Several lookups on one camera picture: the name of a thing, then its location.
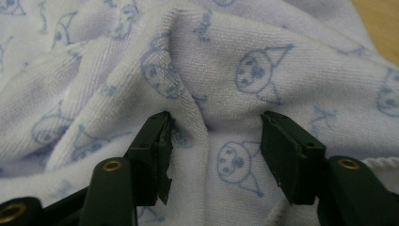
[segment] wooden table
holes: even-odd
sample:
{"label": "wooden table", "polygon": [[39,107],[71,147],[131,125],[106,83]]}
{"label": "wooden table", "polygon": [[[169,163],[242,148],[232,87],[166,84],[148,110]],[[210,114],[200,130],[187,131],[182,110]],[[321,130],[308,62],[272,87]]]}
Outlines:
{"label": "wooden table", "polygon": [[379,53],[399,66],[399,0],[352,0]]}

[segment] white cloth with blue print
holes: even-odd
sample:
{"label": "white cloth with blue print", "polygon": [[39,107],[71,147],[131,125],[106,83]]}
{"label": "white cloth with blue print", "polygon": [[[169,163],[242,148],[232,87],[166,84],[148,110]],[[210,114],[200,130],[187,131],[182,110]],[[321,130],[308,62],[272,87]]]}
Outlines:
{"label": "white cloth with blue print", "polygon": [[399,193],[399,68],[349,0],[0,0],[0,202],[71,195],[164,110],[173,183],[140,225],[318,225],[263,161],[265,110]]}

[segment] fabric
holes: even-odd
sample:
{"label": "fabric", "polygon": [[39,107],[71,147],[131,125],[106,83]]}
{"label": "fabric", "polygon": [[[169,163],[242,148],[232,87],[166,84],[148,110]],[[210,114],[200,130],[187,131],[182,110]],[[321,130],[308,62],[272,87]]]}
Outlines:
{"label": "fabric", "polygon": [[265,110],[399,193],[399,68],[348,0],[0,0],[0,202],[87,186],[164,110],[173,183],[140,225],[318,225],[263,161]]}

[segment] black plastic part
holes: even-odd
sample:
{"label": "black plastic part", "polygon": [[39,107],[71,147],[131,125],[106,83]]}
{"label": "black plastic part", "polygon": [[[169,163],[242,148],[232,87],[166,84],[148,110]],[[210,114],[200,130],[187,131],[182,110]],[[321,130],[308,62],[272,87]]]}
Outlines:
{"label": "black plastic part", "polygon": [[262,114],[262,156],[290,204],[313,204],[326,146],[290,118]]}
{"label": "black plastic part", "polygon": [[0,205],[1,226],[36,226],[42,212],[41,203],[33,197],[18,198]]}
{"label": "black plastic part", "polygon": [[167,176],[171,143],[172,119],[161,112],[147,119],[129,147],[127,157],[131,160],[135,178],[136,205],[155,205],[157,198],[168,202],[171,179]]}
{"label": "black plastic part", "polygon": [[130,161],[109,158],[91,177],[79,226],[137,225]]}
{"label": "black plastic part", "polygon": [[83,207],[87,192],[88,188],[85,187],[44,208],[40,225],[73,225],[71,221],[77,225],[79,215],[75,213]]}
{"label": "black plastic part", "polygon": [[[362,162],[346,156],[329,158],[326,181],[324,189],[330,189],[327,194],[332,198],[321,194],[320,200],[336,202],[344,222],[337,225],[399,225],[398,202]],[[326,221],[325,213],[318,215],[320,223]]]}

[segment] brass screw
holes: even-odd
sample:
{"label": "brass screw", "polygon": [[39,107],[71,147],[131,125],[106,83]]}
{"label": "brass screw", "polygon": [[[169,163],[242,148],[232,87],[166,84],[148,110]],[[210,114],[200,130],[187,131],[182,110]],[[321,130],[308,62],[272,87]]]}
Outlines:
{"label": "brass screw", "polygon": [[350,160],[348,158],[342,158],[338,160],[338,164],[340,164],[342,167],[350,169],[350,170],[358,170],[360,168],[359,164],[353,160]]}
{"label": "brass screw", "polygon": [[114,171],[114,170],[119,169],[121,166],[122,166],[122,163],[120,161],[112,160],[103,165],[103,170]]}
{"label": "brass screw", "polygon": [[26,205],[22,202],[12,203],[0,210],[0,224],[13,221],[26,211]]}

